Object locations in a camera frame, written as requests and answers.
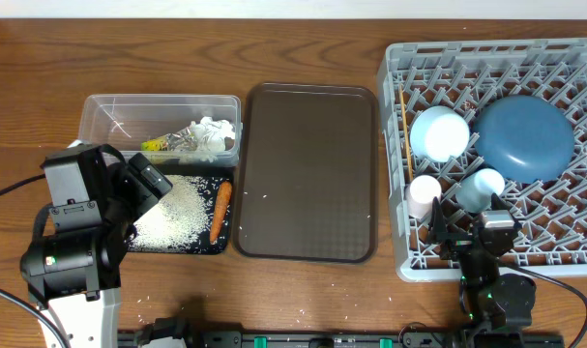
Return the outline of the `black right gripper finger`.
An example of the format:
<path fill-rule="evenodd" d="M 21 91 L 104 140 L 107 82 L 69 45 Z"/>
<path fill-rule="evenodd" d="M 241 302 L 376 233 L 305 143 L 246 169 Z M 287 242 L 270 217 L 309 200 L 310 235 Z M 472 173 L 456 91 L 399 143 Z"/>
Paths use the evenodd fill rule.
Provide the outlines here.
<path fill-rule="evenodd" d="M 439 199 L 433 198 L 431 219 L 428 226 L 428 240 L 430 242 L 443 242 L 447 235 L 447 223 L 445 221 Z"/>
<path fill-rule="evenodd" d="M 510 206 L 497 193 L 491 194 L 491 212 L 493 213 L 495 227 L 511 228 L 513 230 L 521 229 L 521 223 L 511 213 Z"/>

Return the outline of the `light blue cup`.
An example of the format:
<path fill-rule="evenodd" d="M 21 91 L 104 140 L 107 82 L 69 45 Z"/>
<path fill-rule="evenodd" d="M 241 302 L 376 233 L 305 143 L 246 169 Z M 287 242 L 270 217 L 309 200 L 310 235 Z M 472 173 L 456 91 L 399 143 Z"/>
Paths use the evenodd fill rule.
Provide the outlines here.
<path fill-rule="evenodd" d="M 478 214 L 491 206 L 492 194 L 500 195 L 504 188 L 503 176 L 494 169 L 485 168 L 460 182 L 455 199 L 464 211 Z"/>

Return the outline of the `pink cup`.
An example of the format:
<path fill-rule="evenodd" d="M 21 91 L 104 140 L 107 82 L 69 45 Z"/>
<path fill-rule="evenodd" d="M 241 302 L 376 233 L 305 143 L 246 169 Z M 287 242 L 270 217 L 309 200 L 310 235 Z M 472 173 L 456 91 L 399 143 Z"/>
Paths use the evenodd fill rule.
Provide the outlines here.
<path fill-rule="evenodd" d="M 442 189 L 439 181 L 429 175 L 416 177 L 405 189 L 408 215 L 421 219 L 432 210 L 435 198 L 440 199 Z"/>

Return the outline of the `dark blue plate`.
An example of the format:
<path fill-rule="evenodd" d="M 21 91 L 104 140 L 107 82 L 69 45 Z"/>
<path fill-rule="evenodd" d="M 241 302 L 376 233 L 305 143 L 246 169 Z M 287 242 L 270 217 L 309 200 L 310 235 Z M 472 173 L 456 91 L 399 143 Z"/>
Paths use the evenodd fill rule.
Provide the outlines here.
<path fill-rule="evenodd" d="M 540 98 L 513 95 L 478 115 L 476 152 L 506 179 L 522 184 L 552 181 L 568 168 L 574 151 L 569 120 Z"/>

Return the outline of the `white rice heap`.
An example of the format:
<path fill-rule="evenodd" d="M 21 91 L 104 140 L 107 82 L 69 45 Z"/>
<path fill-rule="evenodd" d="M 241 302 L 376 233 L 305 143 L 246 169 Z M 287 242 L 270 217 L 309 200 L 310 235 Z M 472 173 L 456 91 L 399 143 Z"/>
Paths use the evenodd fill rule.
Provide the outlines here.
<path fill-rule="evenodd" d="M 167 175 L 172 190 L 135 224 L 130 251 L 174 254 L 206 253 L 223 178 Z"/>

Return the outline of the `light blue bowl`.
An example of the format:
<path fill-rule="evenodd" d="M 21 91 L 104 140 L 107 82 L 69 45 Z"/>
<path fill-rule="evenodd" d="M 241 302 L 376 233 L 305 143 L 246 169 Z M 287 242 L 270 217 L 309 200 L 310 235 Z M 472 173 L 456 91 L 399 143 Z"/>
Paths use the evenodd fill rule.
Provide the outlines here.
<path fill-rule="evenodd" d="M 441 105 L 418 115 L 409 134 L 413 154 L 436 162 L 447 162 L 462 155 L 469 139 L 470 129 L 464 118 Z"/>

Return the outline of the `white tissue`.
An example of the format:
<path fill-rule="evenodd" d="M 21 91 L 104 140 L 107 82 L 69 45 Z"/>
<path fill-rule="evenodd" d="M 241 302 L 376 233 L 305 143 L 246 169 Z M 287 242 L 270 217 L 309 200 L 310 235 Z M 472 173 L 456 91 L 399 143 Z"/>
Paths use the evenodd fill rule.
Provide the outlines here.
<path fill-rule="evenodd" d="M 205 116 L 198 123 L 192 121 L 188 131 L 188 150 L 196 153 L 203 161 L 216 160 L 218 153 L 235 144 L 235 127 L 227 120 L 215 121 L 212 117 Z"/>

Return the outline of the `orange carrot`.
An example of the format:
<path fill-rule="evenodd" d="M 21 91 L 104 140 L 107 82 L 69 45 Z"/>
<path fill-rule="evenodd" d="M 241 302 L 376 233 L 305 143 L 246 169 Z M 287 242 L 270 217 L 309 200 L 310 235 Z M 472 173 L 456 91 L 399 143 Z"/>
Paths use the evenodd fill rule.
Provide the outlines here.
<path fill-rule="evenodd" d="M 220 184 L 213 213 L 213 220 L 210 229 L 210 243 L 214 244 L 219 235 L 221 226 L 225 219 L 226 211 L 232 195 L 232 184 L 229 181 L 223 181 Z"/>

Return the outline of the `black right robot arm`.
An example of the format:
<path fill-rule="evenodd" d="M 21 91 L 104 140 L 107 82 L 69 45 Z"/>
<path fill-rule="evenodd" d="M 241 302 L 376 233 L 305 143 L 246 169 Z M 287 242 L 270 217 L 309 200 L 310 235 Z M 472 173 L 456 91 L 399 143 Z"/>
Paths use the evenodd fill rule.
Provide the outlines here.
<path fill-rule="evenodd" d="M 500 257 L 514 247 L 521 224 L 495 193 L 491 209 L 466 232 L 451 232 L 438 199 L 432 201 L 429 241 L 442 260 L 459 264 L 459 305 L 471 322 L 444 336 L 443 347 L 523 347 L 532 324 L 536 284 L 524 275 L 501 274 Z"/>

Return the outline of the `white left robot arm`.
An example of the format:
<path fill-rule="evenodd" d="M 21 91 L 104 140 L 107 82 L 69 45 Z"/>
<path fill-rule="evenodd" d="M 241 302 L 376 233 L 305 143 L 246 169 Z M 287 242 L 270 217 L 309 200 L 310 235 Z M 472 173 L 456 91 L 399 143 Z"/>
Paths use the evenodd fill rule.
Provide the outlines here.
<path fill-rule="evenodd" d="M 172 189 L 146 157 L 79 144 L 45 158 L 51 203 L 36 217 L 20 271 L 49 347 L 118 344 L 120 264 L 134 224 Z"/>

